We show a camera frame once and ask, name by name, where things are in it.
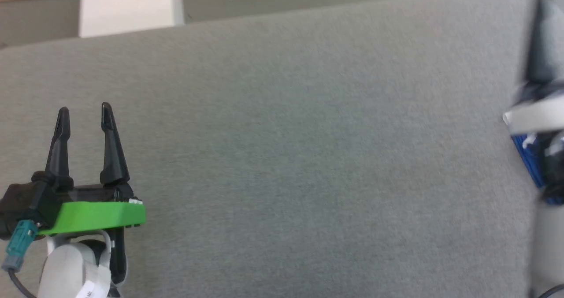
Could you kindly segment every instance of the black cable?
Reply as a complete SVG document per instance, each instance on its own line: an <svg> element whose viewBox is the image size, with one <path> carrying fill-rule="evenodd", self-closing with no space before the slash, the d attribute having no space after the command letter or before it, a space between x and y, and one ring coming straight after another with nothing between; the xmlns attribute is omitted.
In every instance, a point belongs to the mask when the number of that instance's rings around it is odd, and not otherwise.
<svg viewBox="0 0 564 298"><path fill-rule="evenodd" d="M37 298L28 290L28 288L26 288L26 286L24 286L24 284L22 284L22 282L20 282L20 280L16 276L16 272L13 269L9 269L8 274L10 275L12 282L14 282L14 285L16 285L16 287L20 290L20 292L22 292L22 294L24 294L24 296L26 296L26 298Z"/></svg>
<svg viewBox="0 0 564 298"><path fill-rule="evenodd" d="M548 297L552 296L552 294L556 294L560 290L564 290L564 284L560 284L560 285L552 287L551 289L545 291L538 298L548 298Z"/></svg>

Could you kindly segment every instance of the green bracket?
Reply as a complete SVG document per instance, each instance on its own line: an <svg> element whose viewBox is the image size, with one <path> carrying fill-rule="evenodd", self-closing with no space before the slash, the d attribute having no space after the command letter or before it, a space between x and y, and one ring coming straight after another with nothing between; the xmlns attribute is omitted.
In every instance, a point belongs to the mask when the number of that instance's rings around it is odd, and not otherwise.
<svg viewBox="0 0 564 298"><path fill-rule="evenodd" d="M65 202L55 226L40 235L103 230L145 223L145 205L129 202Z"/></svg>

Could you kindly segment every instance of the teal connector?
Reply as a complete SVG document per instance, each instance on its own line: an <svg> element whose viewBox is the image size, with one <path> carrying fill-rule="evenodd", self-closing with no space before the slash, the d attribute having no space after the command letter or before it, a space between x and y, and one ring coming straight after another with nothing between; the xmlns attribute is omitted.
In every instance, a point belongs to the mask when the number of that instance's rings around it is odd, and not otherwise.
<svg viewBox="0 0 564 298"><path fill-rule="evenodd" d="M2 262L3 270L14 270L19 272L24 263L24 255L35 239L38 232L37 225L32 220L21 220L18 222L12 238L6 247L6 258Z"/></svg>

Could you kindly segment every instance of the gray fabric surface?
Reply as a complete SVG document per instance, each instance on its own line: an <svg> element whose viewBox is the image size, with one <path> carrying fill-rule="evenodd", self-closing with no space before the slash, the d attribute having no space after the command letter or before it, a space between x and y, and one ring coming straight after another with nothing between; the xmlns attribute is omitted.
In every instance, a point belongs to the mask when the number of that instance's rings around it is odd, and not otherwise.
<svg viewBox="0 0 564 298"><path fill-rule="evenodd" d="M4 49L0 182L44 165L63 105L71 175L96 182L109 101L148 211L127 230L126 296L524 296L535 189L500 117L527 2L390 0ZM32 291L44 256L32 245L20 273Z"/></svg>

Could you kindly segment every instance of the white box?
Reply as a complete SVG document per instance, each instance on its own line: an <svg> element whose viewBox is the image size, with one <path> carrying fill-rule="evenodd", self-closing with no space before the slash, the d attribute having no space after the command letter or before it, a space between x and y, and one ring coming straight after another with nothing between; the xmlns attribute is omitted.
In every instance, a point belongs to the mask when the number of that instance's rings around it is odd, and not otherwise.
<svg viewBox="0 0 564 298"><path fill-rule="evenodd" d="M182 0L81 0L80 37L184 25Z"/></svg>

